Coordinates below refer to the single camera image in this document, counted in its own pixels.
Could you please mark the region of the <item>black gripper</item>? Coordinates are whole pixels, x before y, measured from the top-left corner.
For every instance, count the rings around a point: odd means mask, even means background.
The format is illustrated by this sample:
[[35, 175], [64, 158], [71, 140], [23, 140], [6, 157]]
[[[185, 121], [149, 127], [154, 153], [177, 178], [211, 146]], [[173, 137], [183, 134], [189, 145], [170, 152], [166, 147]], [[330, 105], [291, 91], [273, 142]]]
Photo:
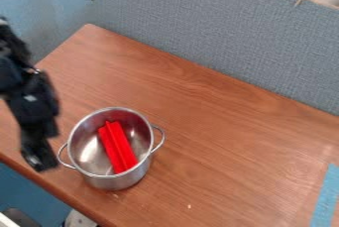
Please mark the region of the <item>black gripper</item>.
[[47, 140], [59, 136], [60, 101], [48, 74], [6, 72], [4, 95], [23, 132], [39, 140], [22, 142], [20, 153], [27, 164], [36, 172], [56, 169], [60, 163]]

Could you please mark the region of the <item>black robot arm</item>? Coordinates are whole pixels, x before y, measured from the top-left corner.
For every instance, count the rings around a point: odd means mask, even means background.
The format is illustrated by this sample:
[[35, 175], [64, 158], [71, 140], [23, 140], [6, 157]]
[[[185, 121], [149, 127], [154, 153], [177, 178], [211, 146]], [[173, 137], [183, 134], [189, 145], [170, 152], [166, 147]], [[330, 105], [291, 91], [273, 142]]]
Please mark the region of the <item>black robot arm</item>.
[[48, 74], [31, 63], [31, 51], [0, 16], [0, 98], [20, 129], [20, 154], [36, 172], [56, 169], [59, 161], [48, 142], [59, 136], [58, 92]]

